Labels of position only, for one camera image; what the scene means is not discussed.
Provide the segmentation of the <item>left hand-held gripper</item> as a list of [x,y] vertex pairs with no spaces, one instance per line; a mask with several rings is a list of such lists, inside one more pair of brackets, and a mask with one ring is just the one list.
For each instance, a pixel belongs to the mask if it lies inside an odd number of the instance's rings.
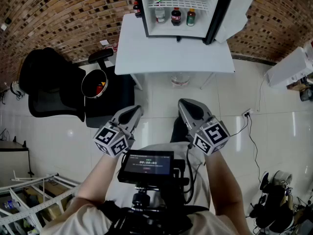
[[140,105],[128,106],[116,112],[112,121],[108,121],[94,135],[93,141],[97,148],[110,157],[127,152],[135,141],[133,132],[142,115]]

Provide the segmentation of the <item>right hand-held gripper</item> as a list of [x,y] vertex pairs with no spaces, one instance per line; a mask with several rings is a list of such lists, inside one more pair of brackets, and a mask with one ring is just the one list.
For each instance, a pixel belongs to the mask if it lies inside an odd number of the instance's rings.
[[[209,118],[211,112],[202,102],[187,98],[180,99],[178,109],[188,130],[193,131],[189,133],[192,138],[191,144],[206,156],[221,150],[230,139],[230,134],[223,122],[218,121],[215,116]],[[195,127],[194,120],[205,119],[208,121]]]

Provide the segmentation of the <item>orange-capped tea bottle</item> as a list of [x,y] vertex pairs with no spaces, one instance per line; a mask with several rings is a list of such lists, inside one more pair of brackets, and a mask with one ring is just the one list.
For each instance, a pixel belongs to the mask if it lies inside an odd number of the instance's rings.
[[186,17],[186,25],[187,26],[193,26],[195,24],[195,9],[190,8],[189,11],[187,12],[187,17]]

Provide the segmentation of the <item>clear water bottle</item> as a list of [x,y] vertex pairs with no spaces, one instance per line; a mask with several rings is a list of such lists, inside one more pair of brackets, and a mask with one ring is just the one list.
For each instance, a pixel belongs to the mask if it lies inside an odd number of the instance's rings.
[[165,22],[165,9],[159,3],[156,4],[155,16],[158,23],[162,24]]

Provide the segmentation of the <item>person's right forearm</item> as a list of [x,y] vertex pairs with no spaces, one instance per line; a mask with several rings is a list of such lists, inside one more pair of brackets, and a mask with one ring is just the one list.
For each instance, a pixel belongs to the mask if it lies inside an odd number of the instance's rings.
[[242,192],[221,152],[205,157],[205,163],[216,214],[228,217],[243,214]]

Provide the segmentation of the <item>person's left forearm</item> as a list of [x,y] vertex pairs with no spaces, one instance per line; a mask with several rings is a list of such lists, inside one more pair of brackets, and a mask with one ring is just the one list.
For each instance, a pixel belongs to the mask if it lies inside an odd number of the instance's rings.
[[118,160],[118,157],[102,156],[77,191],[76,200],[80,204],[104,203]]

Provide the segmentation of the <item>person's black trouser leg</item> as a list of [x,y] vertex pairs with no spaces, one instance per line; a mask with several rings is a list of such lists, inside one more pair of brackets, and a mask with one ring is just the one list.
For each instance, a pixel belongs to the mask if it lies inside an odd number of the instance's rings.
[[188,128],[181,117],[178,117],[174,122],[172,136],[170,142],[189,142],[187,138]]

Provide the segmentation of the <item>large clear water jug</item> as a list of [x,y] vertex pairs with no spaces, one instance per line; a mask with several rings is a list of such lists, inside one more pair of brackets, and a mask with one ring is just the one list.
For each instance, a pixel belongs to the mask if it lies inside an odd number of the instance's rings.
[[171,74],[171,83],[174,87],[184,87],[189,84],[190,74],[186,72],[175,72]]

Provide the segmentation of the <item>chest-mounted monitor screen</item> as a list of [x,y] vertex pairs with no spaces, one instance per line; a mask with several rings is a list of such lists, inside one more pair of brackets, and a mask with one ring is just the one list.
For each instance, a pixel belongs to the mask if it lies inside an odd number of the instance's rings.
[[158,186],[173,178],[173,170],[173,151],[129,150],[117,178],[122,183]]

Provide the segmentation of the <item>white table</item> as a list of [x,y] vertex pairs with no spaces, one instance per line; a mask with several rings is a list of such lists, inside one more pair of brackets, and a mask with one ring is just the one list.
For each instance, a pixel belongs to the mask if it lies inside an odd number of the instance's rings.
[[115,74],[129,74],[140,88],[139,73],[207,72],[203,89],[217,73],[235,72],[226,42],[205,45],[201,40],[172,37],[148,38],[143,20],[135,14],[123,17],[115,61]]

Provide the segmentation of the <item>black mini fridge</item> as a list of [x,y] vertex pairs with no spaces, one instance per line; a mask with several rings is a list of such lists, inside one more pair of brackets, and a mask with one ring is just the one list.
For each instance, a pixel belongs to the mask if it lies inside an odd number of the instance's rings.
[[196,17],[193,26],[186,25],[187,12],[190,8],[179,8],[181,12],[181,23],[173,26],[171,23],[171,12],[174,7],[164,7],[165,22],[158,23],[155,16],[155,8],[149,8],[149,0],[137,0],[141,9],[141,17],[147,37],[188,37],[203,39],[208,31],[217,0],[207,0],[211,4],[210,11],[195,9]]

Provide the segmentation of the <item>black mesh office chair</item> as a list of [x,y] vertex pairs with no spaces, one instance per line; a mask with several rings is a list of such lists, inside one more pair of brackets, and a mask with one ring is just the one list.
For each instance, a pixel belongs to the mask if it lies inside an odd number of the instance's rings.
[[88,73],[77,64],[67,61],[54,49],[46,47],[31,51],[21,69],[20,89],[28,95],[28,108],[33,117],[59,115],[78,117],[89,128],[98,128],[113,115],[134,105],[134,81],[130,75],[115,74],[105,59],[113,56],[113,49],[91,54],[90,64],[97,63],[108,78],[108,87],[98,98],[86,98],[81,84]]

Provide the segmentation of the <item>white box appliance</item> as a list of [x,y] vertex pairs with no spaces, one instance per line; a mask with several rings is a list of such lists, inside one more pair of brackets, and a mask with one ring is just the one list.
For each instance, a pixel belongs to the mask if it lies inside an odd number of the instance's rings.
[[284,88],[313,72],[313,60],[302,47],[297,47],[287,57],[266,72],[271,88]]

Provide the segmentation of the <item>white bucket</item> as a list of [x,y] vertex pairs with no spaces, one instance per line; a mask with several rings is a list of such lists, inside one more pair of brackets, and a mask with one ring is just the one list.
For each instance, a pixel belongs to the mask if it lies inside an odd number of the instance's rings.
[[285,189],[289,188],[292,182],[292,174],[284,171],[277,171],[272,179],[274,185],[281,186]]

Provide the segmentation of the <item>black fridge door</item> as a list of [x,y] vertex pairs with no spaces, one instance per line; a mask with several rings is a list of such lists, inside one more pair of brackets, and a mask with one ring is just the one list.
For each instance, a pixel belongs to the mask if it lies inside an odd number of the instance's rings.
[[253,0],[217,0],[210,26],[202,42],[206,45],[225,42],[247,23],[246,13]]

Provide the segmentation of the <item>person's white shirt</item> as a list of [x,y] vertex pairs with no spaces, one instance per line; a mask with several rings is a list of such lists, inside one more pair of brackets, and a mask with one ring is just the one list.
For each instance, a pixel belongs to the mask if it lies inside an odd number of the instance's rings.
[[[192,228],[180,235],[250,235],[245,212],[238,217],[217,215],[211,197],[205,157],[190,142],[169,142],[142,148],[148,151],[173,151],[174,159],[185,161],[184,177],[189,183],[184,187],[185,205]],[[135,186],[119,182],[117,176],[123,161],[118,160],[105,201],[114,201],[130,207]],[[104,235],[111,221],[101,210],[103,204],[82,205],[73,198],[69,208],[42,229],[42,235]]]

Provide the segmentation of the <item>grey desk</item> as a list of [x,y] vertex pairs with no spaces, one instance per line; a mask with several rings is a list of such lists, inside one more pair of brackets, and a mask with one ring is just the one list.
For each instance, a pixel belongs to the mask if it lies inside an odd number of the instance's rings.
[[18,142],[0,141],[0,178],[30,178],[29,149]]

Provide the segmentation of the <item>black bag pile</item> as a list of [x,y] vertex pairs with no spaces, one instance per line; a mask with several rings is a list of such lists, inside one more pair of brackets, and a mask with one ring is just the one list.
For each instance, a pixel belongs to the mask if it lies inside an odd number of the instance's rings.
[[251,204],[248,217],[254,219],[257,235],[279,235],[294,225],[292,205],[286,199],[286,191],[280,185],[267,184],[262,196]]

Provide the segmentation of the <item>white metal rack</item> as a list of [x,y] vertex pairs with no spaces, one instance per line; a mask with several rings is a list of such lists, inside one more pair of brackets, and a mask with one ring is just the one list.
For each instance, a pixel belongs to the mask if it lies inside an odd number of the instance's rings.
[[[79,183],[58,173],[41,178],[14,178],[14,185],[0,187],[0,235],[39,235],[43,227],[70,206]],[[17,209],[3,202],[14,199]]]

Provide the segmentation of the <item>plastic bottle with blue label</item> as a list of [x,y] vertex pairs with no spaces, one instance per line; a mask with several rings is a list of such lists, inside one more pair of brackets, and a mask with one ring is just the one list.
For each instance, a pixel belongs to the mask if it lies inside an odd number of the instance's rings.
[[19,208],[21,205],[18,201],[15,201],[14,199],[12,200],[8,200],[6,202],[3,202],[3,206],[6,208],[6,209],[17,209]]

